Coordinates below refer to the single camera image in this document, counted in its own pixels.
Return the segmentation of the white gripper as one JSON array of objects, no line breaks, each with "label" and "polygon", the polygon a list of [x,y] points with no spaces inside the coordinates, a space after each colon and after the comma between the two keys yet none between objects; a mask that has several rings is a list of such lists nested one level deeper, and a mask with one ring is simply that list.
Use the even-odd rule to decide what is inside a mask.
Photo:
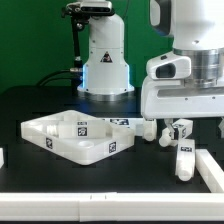
[{"label": "white gripper", "polygon": [[180,80],[146,77],[141,91],[141,114],[145,119],[164,119],[174,139],[173,119],[224,116],[224,86],[185,88]]}]

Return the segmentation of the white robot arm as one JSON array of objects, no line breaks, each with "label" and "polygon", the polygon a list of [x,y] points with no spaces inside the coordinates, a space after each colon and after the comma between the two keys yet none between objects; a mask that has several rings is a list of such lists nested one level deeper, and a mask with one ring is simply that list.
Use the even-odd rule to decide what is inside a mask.
[{"label": "white robot arm", "polygon": [[[174,38],[172,51],[147,61],[141,87],[143,137],[152,141],[157,119],[224,116],[224,0],[149,0],[149,11],[152,28]],[[104,100],[133,91],[121,51],[103,43],[103,22],[92,21],[79,94]]]}]

